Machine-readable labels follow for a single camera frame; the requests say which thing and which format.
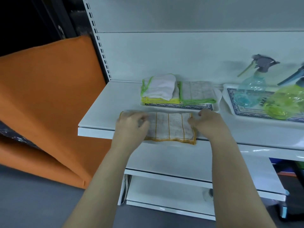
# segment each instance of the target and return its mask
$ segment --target white back panel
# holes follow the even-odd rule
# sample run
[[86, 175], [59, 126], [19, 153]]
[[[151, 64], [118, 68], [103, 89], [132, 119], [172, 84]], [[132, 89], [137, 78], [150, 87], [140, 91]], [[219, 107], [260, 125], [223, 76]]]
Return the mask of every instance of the white back panel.
[[98, 32], [299, 31], [304, 0], [85, 0]]
[[111, 81], [140, 82], [173, 73], [179, 80], [240, 83], [237, 75], [262, 54], [280, 61], [266, 81], [276, 85], [304, 61], [304, 32], [150, 32], [97, 33]]

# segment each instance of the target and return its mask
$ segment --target spray nozzle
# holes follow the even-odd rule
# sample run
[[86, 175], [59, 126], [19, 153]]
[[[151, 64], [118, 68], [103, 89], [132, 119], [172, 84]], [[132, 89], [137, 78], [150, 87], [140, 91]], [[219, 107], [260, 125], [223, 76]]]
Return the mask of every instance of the spray nozzle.
[[278, 86], [281, 86], [281, 85], [284, 85], [284, 84], [287, 84], [293, 80], [296, 80], [300, 77], [303, 77], [304, 76], [304, 65], [298, 69], [297, 72], [295, 72], [293, 75], [289, 76], [288, 78], [286, 78], [284, 81], [281, 81]]
[[253, 61], [251, 62], [251, 64], [246, 69], [244, 69], [244, 71], [241, 72], [238, 75], [238, 77], [252, 68], [254, 68], [254, 69], [258, 68], [257, 71], [259, 71], [261, 73], [267, 73], [269, 67], [280, 63], [280, 62], [275, 61], [271, 57], [263, 56], [260, 54], [253, 55], [252, 58], [253, 58]]

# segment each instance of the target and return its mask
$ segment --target blue decorative tray border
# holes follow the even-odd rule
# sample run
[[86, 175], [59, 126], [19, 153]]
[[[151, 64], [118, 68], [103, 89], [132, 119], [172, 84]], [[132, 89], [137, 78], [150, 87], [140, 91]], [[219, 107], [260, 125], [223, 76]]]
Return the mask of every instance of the blue decorative tray border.
[[174, 107], [174, 108], [183, 108], [183, 109], [196, 109], [196, 110], [202, 110], [202, 109], [210, 109], [213, 110], [212, 104], [201, 104], [201, 105], [182, 105], [182, 104], [167, 104], [167, 103], [145, 103], [145, 105], [150, 106], [161, 106], [161, 107]]
[[[268, 116], [265, 113], [265, 111], [263, 110], [263, 105], [264, 105], [265, 101], [267, 100], [267, 98], [270, 97], [271, 95], [273, 95], [274, 92], [265, 92], [265, 95], [264, 95], [262, 101], [260, 102], [260, 104], [258, 104], [255, 107], [252, 107], [252, 108], [245, 108], [245, 107], [239, 106], [237, 103], [235, 103], [234, 92], [236, 90], [237, 89], [227, 88], [227, 91], [228, 91], [228, 94], [229, 94], [229, 97], [230, 97], [230, 100], [232, 103], [232, 107], [233, 107], [236, 115], [273, 119], [272, 117]], [[297, 114], [295, 117], [286, 119], [284, 121], [304, 122], [304, 114], [303, 113]]]

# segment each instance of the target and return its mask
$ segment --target forearm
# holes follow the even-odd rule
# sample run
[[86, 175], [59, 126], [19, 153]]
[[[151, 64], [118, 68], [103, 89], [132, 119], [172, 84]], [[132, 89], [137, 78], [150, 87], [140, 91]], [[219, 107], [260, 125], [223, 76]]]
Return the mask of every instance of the forearm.
[[262, 203], [238, 145], [229, 134], [211, 140], [218, 227], [276, 227]]
[[112, 227], [129, 154], [110, 149], [64, 228]]

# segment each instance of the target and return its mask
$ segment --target left hand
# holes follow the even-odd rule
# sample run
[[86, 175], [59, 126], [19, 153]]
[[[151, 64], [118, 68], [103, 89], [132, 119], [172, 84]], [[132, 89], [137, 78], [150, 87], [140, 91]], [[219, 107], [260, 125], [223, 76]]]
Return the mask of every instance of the left hand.
[[131, 153], [145, 139], [150, 122], [147, 121], [148, 115], [144, 112], [122, 113], [116, 122], [115, 133], [112, 140], [111, 149]]

